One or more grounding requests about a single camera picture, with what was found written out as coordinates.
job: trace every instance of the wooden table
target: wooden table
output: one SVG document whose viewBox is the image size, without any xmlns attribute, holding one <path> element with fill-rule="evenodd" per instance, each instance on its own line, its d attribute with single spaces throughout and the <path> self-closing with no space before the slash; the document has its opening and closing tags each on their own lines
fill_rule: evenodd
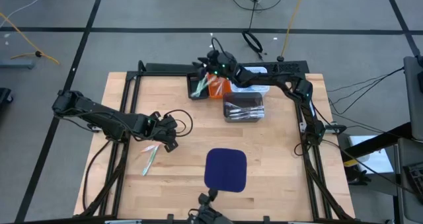
<svg viewBox="0 0 423 224">
<path fill-rule="evenodd" d="M 119 109 L 125 76 L 126 73 L 109 73 L 103 105 Z M 308 74 L 307 79 L 314 86 L 315 106 L 331 121 L 323 76 Z M 199 207 L 200 193 L 208 191 L 204 184 L 208 151 L 223 147 L 245 152 L 247 186 L 241 193 L 220 192 L 212 204 L 214 209 L 239 221 L 260 221 L 264 215 L 269 215 L 272 221 L 312 221 L 303 159 L 293 154 L 299 143 L 294 103 L 279 88 L 270 87 L 264 105 L 266 117 L 259 122 L 231 124 L 223 120 L 221 100 L 188 99 L 185 77 L 142 77 L 136 112 L 151 114 L 157 110 L 164 114 L 181 108 L 193 117 L 194 129 L 190 135 L 177 139 L 179 147 L 173 152 L 167 153 L 161 147 L 147 176 L 141 172 L 149 154 L 141 155 L 140 151 L 154 141 L 131 141 L 118 217 L 166 219 L 168 213 L 173 213 L 175 219 L 186 219 L 189 209 Z M 189 124 L 183 113 L 173 116 Z M 325 139 L 337 142 L 334 135 L 325 135 Z M 94 134 L 87 164 L 104 143 L 102 133 Z M 88 204 L 104 184 L 110 150 L 111 145 L 97 157 L 90 170 Z M 340 151 L 325 142 L 320 150 L 329 191 L 354 216 Z M 75 214 L 83 210 L 81 191 L 82 183 Z M 113 198 L 108 200 L 110 213 Z M 317 200 L 320 216 L 324 217 L 319 192 Z"/>
</svg>

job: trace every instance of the yellow wire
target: yellow wire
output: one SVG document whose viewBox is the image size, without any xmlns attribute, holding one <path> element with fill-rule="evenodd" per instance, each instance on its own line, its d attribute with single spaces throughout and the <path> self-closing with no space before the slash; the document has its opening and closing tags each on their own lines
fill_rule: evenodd
<svg viewBox="0 0 423 224">
<path fill-rule="evenodd" d="M 284 42 L 284 48 L 282 49 L 282 53 L 280 54 L 280 56 L 284 56 L 284 53 L 285 53 L 285 49 L 286 49 L 286 47 L 288 46 L 288 37 L 289 37 L 289 30 L 291 30 L 291 26 L 292 26 L 292 24 L 293 24 L 293 20 L 294 20 L 294 18 L 295 18 L 295 16 L 296 16 L 296 14 L 297 14 L 297 12 L 298 12 L 298 8 L 299 8 L 299 5 L 301 4 L 301 0 L 298 0 L 298 2 L 297 2 L 297 6 L 295 7 L 295 10 L 294 10 L 294 12 L 293 12 L 293 14 L 292 14 L 292 16 L 291 16 L 291 19 L 289 20 L 289 24 L 288 24 L 288 29 L 286 30 L 286 36 L 285 36 L 285 42 Z"/>
<path fill-rule="evenodd" d="M 0 13 L 0 17 L 3 17 L 10 25 L 12 25 L 12 27 L 33 47 L 35 48 L 35 50 L 39 51 L 41 53 L 41 56 L 44 56 L 52 61 L 54 61 L 56 64 L 60 64 L 58 60 L 54 59 L 51 56 L 48 56 L 47 54 L 45 54 L 42 50 L 40 50 L 40 48 L 38 48 L 37 46 L 35 46 L 3 13 Z M 28 54 L 21 54 L 21 55 L 17 55 L 17 56 L 13 56 L 11 59 L 17 58 L 17 57 L 21 57 L 21 56 L 27 56 Z"/>
<path fill-rule="evenodd" d="M 19 57 L 23 57 L 23 56 L 33 56 L 34 53 L 25 53 L 25 54 L 21 54 L 21 55 L 17 55 L 17 56 L 12 56 L 11 59 L 16 59 Z"/>
</svg>

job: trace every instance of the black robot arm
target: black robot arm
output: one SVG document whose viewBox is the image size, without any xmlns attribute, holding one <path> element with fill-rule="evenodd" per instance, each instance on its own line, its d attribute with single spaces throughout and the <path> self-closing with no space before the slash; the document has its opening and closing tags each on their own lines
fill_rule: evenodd
<svg viewBox="0 0 423 224">
<path fill-rule="evenodd" d="M 131 136 L 137 141 L 152 139 L 165 144 L 167 152 L 171 152 L 176 142 L 177 123 L 171 115 L 161 120 L 160 113 L 125 114 L 103 106 L 83 96 L 79 91 L 59 91 L 52 109 L 58 118 L 78 117 L 98 128 L 106 138 L 112 141 L 127 141 Z"/>
<path fill-rule="evenodd" d="M 313 85 L 293 73 L 253 73 L 237 63 L 237 60 L 229 52 L 212 50 L 207 57 L 198 58 L 202 63 L 194 62 L 201 76 L 206 72 L 225 77 L 238 87 L 251 85 L 271 85 L 282 89 L 284 94 L 292 99 L 301 108 L 307 128 L 305 136 L 311 145 L 321 143 L 325 134 L 325 126 L 317 119 L 317 115 L 311 101 Z"/>
</svg>

